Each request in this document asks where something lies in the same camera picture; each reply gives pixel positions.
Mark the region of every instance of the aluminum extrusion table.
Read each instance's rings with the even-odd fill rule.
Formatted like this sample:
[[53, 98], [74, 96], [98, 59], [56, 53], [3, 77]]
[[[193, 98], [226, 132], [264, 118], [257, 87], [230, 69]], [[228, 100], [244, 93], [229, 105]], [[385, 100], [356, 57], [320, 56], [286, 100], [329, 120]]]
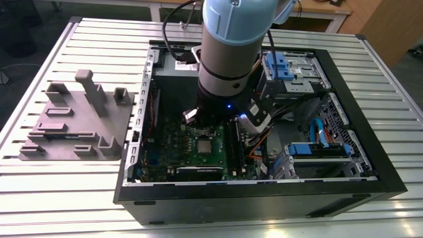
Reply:
[[[277, 46], [328, 50], [408, 192], [332, 218], [141, 226], [112, 203], [120, 161], [19, 161], [18, 149], [48, 100], [49, 82], [94, 72], [104, 91], [138, 92], [153, 22], [73, 18], [0, 133], [0, 236], [416, 237], [423, 234], [423, 114], [365, 40], [353, 35], [273, 31]], [[168, 24], [172, 41], [200, 41], [201, 27]]]

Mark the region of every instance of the blue drive bracket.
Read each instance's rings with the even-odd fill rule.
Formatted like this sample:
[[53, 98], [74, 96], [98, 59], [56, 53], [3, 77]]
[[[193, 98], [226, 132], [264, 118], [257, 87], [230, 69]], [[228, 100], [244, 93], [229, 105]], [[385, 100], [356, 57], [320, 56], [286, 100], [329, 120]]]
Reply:
[[[293, 80], [293, 74], [288, 70], [289, 63], [285, 61], [282, 53], [276, 53], [276, 67], [273, 64], [272, 53], [268, 53], [265, 55], [265, 62], [266, 62], [266, 65], [269, 66], [269, 70], [272, 73], [272, 80], [288, 80], [288, 81]], [[274, 79], [274, 69], [277, 70], [277, 77], [278, 77], [276, 79]]]

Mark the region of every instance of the red cable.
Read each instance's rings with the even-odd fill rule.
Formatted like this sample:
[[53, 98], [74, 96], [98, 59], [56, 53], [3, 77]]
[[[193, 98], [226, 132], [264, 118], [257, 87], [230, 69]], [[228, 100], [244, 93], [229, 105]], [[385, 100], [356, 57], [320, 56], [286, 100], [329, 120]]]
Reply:
[[152, 93], [149, 93], [149, 117], [150, 117], [149, 128], [148, 128], [148, 132], [146, 132], [146, 135], [144, 137], [141, 144], [144, 144], [144, 142], [146, 141], [146, 138], [148, 138], [150, 130], [152, 130], [152, 125], [153, 125]]

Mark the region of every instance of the white table leg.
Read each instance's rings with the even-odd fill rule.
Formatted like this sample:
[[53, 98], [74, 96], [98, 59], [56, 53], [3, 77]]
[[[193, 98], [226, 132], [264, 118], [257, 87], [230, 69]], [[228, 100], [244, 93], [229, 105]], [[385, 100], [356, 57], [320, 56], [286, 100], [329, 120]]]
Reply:
[[342, 22], [345, 20], [345, 15], [336, 15], [334, 19], [330, 21], [328, 28], [325, 29], [325, 33], [337, 33], [338, 28], [342, 25]]
[[160, 4], [158, 3], [149, 3], [149, 13], [150, 13], [150, 21], [161, 22], [160, 21]]

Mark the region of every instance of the wooden desk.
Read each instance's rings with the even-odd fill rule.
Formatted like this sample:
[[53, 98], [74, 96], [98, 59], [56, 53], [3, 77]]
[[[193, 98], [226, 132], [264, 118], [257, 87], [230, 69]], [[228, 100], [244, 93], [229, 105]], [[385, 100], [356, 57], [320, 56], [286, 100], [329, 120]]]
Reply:
[[[326, 33], [336, 33], [352, 10], [346, 4], [340, 7], [329, 4], [328, 1], [300, 0], [301, 1], [301, 17], [328, 19], [330, 23], [326, 27]], [[150, 20], [160, 22], [160, 8], [176, 8], [185, 0], [145, 0], [149, 2]], [[298, 4], [296, 3], [290, 17], [296, 17], [298, 13]]]
[[[160, 8], [176, 8], [186, 0], [60, 0], [64, 2], [93, 3], [93, 4], [109, 4], [109, 5], [125, 5], [125, 6], [144, 6], [149, 8], [150, 20], [161, 22]], [[301, 17], [314, 19], [328, 19], [330, 21], [325, 32], [336, 33], [345, 17], [352, 13], [346, 4], [341, 4], [336, 7], [328, 3], [328, 1], [317, 0], [301, 0]], [[298, 4], [293, 8], [290, 17], [296, 17], [298, 12]]]

